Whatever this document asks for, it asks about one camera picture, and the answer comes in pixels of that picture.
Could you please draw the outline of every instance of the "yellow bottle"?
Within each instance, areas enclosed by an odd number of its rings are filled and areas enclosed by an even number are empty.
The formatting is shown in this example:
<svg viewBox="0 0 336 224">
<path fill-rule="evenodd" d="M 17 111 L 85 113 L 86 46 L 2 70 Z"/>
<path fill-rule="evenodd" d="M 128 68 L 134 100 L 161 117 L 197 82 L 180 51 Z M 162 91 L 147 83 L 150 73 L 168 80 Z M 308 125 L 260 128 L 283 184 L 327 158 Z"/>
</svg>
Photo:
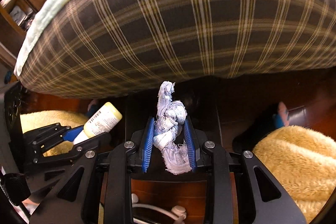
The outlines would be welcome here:
<svg viewBox="0 0 336 224">
<path fill-rule="evenodd" d="M 122 119 L 121 113 L 110 102 L 105 103 L 84 125 L 73 144 L 86 141 L 104 132 L 109 132 Z"/>
</svg>

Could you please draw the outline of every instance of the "bottle label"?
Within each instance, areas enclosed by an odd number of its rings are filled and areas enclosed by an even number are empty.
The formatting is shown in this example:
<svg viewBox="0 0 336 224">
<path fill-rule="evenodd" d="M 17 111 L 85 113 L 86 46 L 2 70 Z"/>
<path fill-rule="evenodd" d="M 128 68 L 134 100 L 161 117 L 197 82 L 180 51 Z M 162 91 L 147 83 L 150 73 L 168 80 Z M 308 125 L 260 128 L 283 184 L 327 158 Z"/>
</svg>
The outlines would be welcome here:
<svg viewBox="0 0 336 224">
<path fill-rule="evenodd" d="M 103 132 L 109 132 L 119 119 L 106 106 L 102 106 L 90 120 L 86 122 L 86 130 L 94 135 L 99 135 Z"/>
</svg>

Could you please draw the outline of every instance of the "blue object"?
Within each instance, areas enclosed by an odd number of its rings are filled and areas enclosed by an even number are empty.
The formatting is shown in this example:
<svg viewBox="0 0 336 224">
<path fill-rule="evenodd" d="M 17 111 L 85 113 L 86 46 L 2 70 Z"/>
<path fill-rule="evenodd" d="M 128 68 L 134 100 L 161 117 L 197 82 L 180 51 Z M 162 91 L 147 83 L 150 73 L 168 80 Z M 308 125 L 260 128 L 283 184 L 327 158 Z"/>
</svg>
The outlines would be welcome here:
<svg viewBox="0 0 336 224">
<path fill-rule="evenodd" d="M 98 110 L 99 110 L 98 105 L 92 105 L 88 110 L 88 112 L 86 112 L 85 116 L 91 118 Z"/>
<path fill-rule="evenodd" d="M 149 121 L 149 125 L 146 128 L 146 141 L 143 146 L 142 151 L 142 171 L 147 172 L 147 168 L 149 167 L 149 163 L 151 161 L 152 147 L 153 147 L 153 137 L 154 137 L 154 118 Z"/>
<path fill-rule="evenodd" d="M 276 129 L 279 129 L 285 126 L 279 114 L 273 115 L 273 123 Z"/>
<path fill-rule="evenodd" d="M 196 150 L 194 146 L 192 130 L 193 129 L 190 127 L 188 119 L 186 119 L 184 123 L 184 141 L 188 148 L 189 165 L 194 172 L 197 169 L 197 164 L 196 164 Z"/>
<path fill-rule="evenodd" d="M 3 81 L 4 84 L 8 84 L 11 81 L 11 77 L 12 77 L 12 72 L 9 70 L 5 75 L 5 78 Z"/>
<path fill-rule="evenodd" d="M 63 140 L 73 142 L 74 139 L 82 132 L 84 126 L 75 127 L 67 131 L 67 133 L 63 136 Z"/>
</svg>

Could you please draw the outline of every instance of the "white cable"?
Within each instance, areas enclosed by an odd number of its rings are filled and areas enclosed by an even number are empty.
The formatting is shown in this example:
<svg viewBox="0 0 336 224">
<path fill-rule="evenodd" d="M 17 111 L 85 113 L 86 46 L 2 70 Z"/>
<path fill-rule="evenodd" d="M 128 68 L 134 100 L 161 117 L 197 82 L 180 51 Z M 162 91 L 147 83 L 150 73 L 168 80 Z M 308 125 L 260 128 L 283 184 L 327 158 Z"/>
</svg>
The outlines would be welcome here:
<svg viewBox="0 0 336 224">
<path fill-rule="evenodd" d="M 144 221 L 139 220 L 139 219 L 136 219 L 136 218 L 133 218 L 133 222 L 134 222 L 135 224 L 148 224 L 147 222 L 144 222 Z"/>
<path fill-rule="evenodd" d="M 153 206 L 153 205 L 134 203 L 134 204 L 132 204 L 132 206 L 133 206 L 133 208 L 140 207 L 140 208 L 147 208 L 147 209 L 151 209 L 151 210 L 154 210 L 154 211 L 158 211 L 158 212 L 160 212 L 162 214 L 165 214 L 165 215 L 169 216 L 173 220 L 178 220 L 179 219 L 179 217 L 177 215 L 175 215 L 175 214 L 173 214 L 173 213 L 171 213 L 169 211 L 166 211 L 165 209 Z"/>
</svg>

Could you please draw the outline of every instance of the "white connector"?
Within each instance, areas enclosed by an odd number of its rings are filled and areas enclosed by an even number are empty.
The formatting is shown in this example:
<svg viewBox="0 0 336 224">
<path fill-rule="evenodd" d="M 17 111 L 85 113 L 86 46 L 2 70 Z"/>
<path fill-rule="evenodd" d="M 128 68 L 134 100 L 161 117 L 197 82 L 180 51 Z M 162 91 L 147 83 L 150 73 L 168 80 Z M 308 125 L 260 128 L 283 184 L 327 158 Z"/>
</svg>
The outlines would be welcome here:
<svg viewBox="0 0 336 224">
<path fill-rule="evenodd" d="M 139 202 L 139 197 L 136 194 L 132 194 L 132 204 L 138 203 Z"/>
<path fill-rule="evenodd" d="M 171 210 L 172 213 L 176 214 L 177 216 L 181 216 L 183 220 L 187 218 L 186 209 L 182 206 L 176 205 Z"/>
</svg>

